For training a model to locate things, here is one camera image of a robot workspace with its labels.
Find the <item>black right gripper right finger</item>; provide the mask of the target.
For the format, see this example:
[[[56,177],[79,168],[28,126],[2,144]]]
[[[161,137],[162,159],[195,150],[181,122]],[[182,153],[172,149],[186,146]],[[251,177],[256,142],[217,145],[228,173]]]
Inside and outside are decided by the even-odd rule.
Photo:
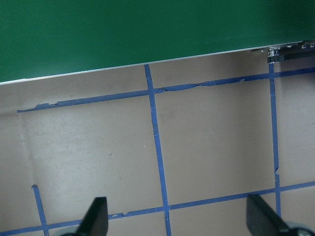
[[[288,236],[289,226],[258,194],[247,195],[246,226],[252,236]]]

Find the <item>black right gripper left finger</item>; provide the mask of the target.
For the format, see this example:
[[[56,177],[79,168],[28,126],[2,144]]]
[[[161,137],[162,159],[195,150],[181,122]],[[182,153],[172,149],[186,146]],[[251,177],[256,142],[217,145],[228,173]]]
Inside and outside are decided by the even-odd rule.
[[[81,224],[75,232],[76,236],[105,236],[108,232],[108,209],[106,197],[94,198]]]

